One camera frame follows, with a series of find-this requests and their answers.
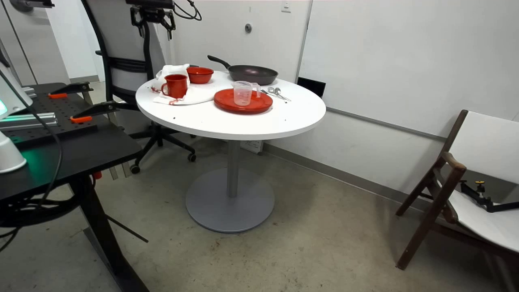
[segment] metal stand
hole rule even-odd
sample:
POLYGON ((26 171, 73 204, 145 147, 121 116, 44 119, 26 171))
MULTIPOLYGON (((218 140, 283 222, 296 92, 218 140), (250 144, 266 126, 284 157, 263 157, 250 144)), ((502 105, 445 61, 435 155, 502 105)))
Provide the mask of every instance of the metal stand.
POLYGON ((109 262, 109 267, 112 269, 112 273, 121 288, 125 292, 148 292, 145 282, 124 256, 108 220, 108 213, 99 202, 98 192, 91 186, 90 176, 83 174, 70 179, 70 187, 73 189, 75 196, 80 197, 80 205, 85 212, 85 217, 91 225, 96 241, 99 243, 99 247, 106 260, 109 262))
POLYGON ((229 142, 226 168, 198 178, 187 194, 190 215, 211 230, 245 231, 270 217, 273 189, 255 173, 239 168, 241 142, 229 142))

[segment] electrical socket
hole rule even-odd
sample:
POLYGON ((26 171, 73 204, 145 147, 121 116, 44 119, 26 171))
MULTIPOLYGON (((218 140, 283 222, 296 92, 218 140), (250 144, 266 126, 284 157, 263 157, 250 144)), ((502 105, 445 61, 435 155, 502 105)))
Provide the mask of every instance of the electrical socket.
POLYGON ((289 0, 281 0, 281 12, 292 12, 289 0))

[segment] cable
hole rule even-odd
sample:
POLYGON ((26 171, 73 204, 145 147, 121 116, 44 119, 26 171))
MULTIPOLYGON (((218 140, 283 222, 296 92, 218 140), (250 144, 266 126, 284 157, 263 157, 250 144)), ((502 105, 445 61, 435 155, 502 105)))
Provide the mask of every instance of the cable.
POLYGON ((2 53, 2 45, 0 45, 0 63, 4 66, 10 67, 10 61, 7 61, 7 56, 4 56, 4 53, 2 53))
POLYGON ((31 61, 30 61, 30 56, 28 56, 26 50, 25 50, 23 45, 22 45, 22 40, 20 40, 18 30, 15 28, 13 19, 12 19, 10 12, 9 12, 4 0, 0 0, 0 1, 2 1, 4 9, 5 9, 7 19, 10 20, 10 24, 12 24, 12 27, 13 27, 13 32, 15 32, 15 37, 17 37, 17 40, 18 40, 18 43, 20 43, 22 53, 23 53, 23 56, 25 56, 26 61, 28 61, 30 71, 31 71, 31 74, 33 74, 33 77, 35 77, 35 82, 38 84, 35 69, 33 69, 33 66, 31 66, 31 61))
POLYGON ((12 243, 12 241, 15 239, 15 236, 18 234, 20 228, 22 228, 22 226, 17 226, 17 228, 13 228, 13 230, 0 234, 0 238, 10 236, 10 238, 0 246, 0 252, 2 252, 7 246, 10 246, 10 243, 12 243))
POLYGON ((189 3, 192 4, 192 7, 195 9, 195 14, 190 14, 189 11, 185 11, 176 0, 174 0, 174 12, 179 15, 179 17, 184 17, 184 19, 197 19, 197 20, 202 20, 202 12, 200 9, 197 7, 195 1, 194 0, 189 0, 189 3))
POLYGON ((10 88, 15 92, 15 95, 20 98, 20 101, 28 108, 28 111, 31 111, 35 114, 35 118, 43 123, 43 126, 52 134, 57 147, 59 147, 59 157, 57 157, 57 166, 54 170, 54 174, 52 174, 52 179, 43 196, 43 202, 48 199, 48 196, 51 194, 52 187, 54 187, 54 183, 56 179, 59 178, 59 173, 61 173, 61 168, 62 168, 62 163, 64 163, 64 145, 62 145, 62 140, 61 137, 54 132, 54 129, 31 108, 31 105, 20 95, 20 92, 15 88, 15 85, 7 79, 7 76, 4 74, 4 71, 0 71, 4 80, 10 85, 10 88))

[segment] table pedestal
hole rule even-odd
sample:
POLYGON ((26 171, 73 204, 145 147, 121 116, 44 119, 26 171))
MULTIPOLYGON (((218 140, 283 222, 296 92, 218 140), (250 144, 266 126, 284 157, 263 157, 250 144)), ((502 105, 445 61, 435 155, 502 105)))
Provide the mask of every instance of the table pedestal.
POLYGON ((245 231, 270 217, 273 189, 255 173, 239 168, 241 142, 229 142, 228 170, 215 170, 195 181, 187 209, 202 225, 218 231, 245 231))

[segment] fork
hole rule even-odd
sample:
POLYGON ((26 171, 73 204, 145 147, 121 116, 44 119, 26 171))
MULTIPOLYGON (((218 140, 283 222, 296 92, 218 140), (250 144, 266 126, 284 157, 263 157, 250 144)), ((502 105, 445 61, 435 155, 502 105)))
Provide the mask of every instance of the fork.
POLYGON ((289 97, 286 97, 286 95, 281 95, 281 87, 270 87, 268 88, 271 93, 275 93, 276 97, 279 97, 279 98, 283 98, 283 100, 286 100, 286 101, 291 101, 291 98, 289 97))

